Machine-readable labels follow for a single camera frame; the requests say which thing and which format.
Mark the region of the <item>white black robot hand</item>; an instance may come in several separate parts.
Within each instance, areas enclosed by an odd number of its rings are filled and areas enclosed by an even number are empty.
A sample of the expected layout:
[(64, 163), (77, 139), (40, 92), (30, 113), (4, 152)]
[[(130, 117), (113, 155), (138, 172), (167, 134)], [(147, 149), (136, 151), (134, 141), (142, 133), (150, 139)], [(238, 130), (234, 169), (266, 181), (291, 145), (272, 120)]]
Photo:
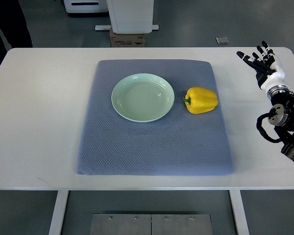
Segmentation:
[(286, 93), (289, 87), (285, 83), (285, 72), (277, 55), (273, 49), (262, 41), (261, 46), (257, 46), (259, 54), (253, 53), (251, 56), (238, 51), (236, 54), (248, 66), (256, 72), (258, 87), (265, 91), (268, 98), (272, 98), (277, 93)]

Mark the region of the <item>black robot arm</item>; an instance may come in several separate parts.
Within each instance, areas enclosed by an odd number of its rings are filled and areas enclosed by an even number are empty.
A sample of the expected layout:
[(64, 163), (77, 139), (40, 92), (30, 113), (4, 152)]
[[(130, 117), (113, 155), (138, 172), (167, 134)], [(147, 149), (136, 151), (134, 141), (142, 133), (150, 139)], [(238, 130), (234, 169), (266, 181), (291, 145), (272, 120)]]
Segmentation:
[[(281, 153), (294, 162), (294, 93), (285, 85), (277, 85), (268, 90), (268, 97), (272, 108), (257, 118), (256, 128), (267, 141), (283, 143)], [(274, 126), (277, 139), (270, 137), (262, 127), (264, 119)]]

